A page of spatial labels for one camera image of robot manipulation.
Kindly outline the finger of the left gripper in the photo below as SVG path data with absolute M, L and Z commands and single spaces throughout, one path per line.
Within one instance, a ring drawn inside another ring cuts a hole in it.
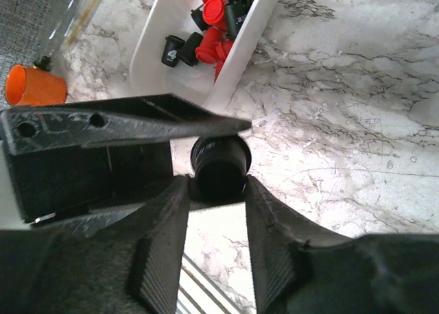
M 214 114 L 174 94 L 16 106 L 1 111 L 1 138 L 13 155 L 230 136 L 251 121 Z

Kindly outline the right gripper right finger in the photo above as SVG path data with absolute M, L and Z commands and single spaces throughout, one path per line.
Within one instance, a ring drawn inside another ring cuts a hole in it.
M 246 223 L 258 313 L 437 313 L 438 236 L 328 230 L 255 177 Z

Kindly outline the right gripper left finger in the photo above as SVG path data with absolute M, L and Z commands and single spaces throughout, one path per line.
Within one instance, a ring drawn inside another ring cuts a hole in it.
M 177 176 L 139 208 L 84 237 L 1 231 L 2 313 L 174 313 L 189 214 Z

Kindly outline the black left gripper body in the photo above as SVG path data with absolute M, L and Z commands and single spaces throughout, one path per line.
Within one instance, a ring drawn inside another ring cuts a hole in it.
M 87 214 L 173 175 L 168 142 L 13 155 L 1 142 L 1 228 Z

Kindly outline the black coffee capsule number four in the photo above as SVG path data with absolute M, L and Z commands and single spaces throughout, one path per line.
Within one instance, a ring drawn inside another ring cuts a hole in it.
M 168 35 L 165 38 L 165 47 L 162 53 L 161 62 L 171 68 L 176 67 L 179 62 L 178 50 L 185 44 L 185 40 L 174 36 Z

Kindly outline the white plastic storage basket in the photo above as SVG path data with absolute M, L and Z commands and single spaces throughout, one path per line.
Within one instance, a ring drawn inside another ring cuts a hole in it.
M 278 0 L 254 0 L 219 74 L 212 64 L 191 67 L 178 47 L 200 29 L 191 12 L 202 0 L 155 0 L 130 64 L 131 85 L 139 95 L 173 93 L 220 112 L 230 102 Z

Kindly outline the black coffee capsule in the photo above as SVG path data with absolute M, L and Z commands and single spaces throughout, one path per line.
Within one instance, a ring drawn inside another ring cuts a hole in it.
M 236 39 L 246 19 L 247 12 L 246 6 L 240 1 L 229 3 L 225 6 L 224 15 L 227 26 L 227 39 Z

